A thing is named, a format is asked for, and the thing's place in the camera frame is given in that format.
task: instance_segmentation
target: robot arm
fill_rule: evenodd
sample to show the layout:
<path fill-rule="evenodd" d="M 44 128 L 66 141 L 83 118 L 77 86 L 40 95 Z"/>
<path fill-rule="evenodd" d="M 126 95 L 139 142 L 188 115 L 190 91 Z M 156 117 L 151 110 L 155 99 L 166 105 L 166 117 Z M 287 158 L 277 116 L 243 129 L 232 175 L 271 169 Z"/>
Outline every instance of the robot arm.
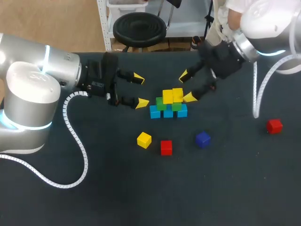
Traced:
<path fill-rule="evenodd" d="M 179 80 L 186 82 L 203 66 L 210 69 L 207 83 L 191 91 L 184 100 L 197 101 L 212 90 L 213 81 L 225 79 L 238 71 L 244 62 L 254 63 L 259 57 L 267 58 L 272 67 L 280 59 L 300 52 L 301 31 L 300 0 L 258 0 L 243 14 L 241 31 L 236 31 L 234 41 L 211 46 L 205 41 L 199 46 L 201 58 L 197 66 L 185 70 Z M 292 74 L 301 71 L 301 60 L 293 59 L 282 64 L 277 72 Z"/>
<path fill-rule="evenodd" d="M 5 84 L 0 153 L 32 153 L 43 147 L 61 88 L 78 87 L 78 95 L 104 97 L 114 106 L 147 106 L 148 100 L 119 96 L 118 77 L 144 82 L 138 74 L 119 69 L 118 57 L 112 53 L 105 53 L 101 62 L 88 60 L 82 65 L 76 54 L 0 34 L 0 78 Z"/>

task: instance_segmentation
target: stool seat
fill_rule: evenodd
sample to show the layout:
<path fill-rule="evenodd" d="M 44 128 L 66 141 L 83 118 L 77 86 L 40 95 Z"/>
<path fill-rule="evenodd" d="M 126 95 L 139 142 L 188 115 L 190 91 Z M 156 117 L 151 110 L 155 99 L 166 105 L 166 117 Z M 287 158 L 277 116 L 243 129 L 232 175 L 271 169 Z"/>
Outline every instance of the stool seat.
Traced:
<path fill-rule="evenodd" d="M 116 20 L 113 34 L 120 43 L 136 48 L 154 46 L 166 37 L 166 24 L 150 13 L 129 13 Z"/>

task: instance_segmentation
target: red block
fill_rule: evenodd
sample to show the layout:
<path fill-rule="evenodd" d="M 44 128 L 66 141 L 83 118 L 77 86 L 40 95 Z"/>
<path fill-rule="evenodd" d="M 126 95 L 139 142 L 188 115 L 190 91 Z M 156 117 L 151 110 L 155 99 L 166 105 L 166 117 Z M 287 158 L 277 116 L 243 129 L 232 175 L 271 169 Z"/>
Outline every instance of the red block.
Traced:
<path fill-rule="evenodd" d="M 270 134 L 280 133 L 283 128 L 283 125 L 280 119 L 272 119 L 268 121 L 267 129 Z"/>
<path fill-rule="evenodd" d="M 161 155 L 173 155 L 173 144 L 171 140 L 161 141 Z"/>

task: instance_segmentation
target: white shirt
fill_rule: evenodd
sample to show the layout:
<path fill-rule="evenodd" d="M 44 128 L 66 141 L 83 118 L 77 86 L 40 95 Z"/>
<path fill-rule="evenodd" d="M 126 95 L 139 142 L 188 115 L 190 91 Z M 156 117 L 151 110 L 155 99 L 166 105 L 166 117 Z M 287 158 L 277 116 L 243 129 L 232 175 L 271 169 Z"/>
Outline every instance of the white shirt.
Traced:
<path fill-rule="evenodd" d="M 244 13 L 255 0 L 227 0 L 225 6 L 238 13 Z"/>

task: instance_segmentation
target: green block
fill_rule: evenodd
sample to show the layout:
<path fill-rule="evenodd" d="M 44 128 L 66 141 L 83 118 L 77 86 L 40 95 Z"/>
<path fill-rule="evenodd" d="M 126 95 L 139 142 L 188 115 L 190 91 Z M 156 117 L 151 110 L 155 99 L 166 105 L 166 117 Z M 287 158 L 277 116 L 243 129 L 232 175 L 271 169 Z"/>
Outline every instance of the green block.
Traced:
<path fill-rule="evenodd" d="M 171 110 L 172 110 L 173 112 L 177 112 L 177 111 L 182 110 L 182 103 L 173 103 L 173 104 L 171 105 Z"/>
<path fill-rule="evenodd" d="M 157 105 L 158 111 L 165 111 L 167 109 L 167 105 L 163 104 L 163 97 L 156 98 L 156 105 Z"/>

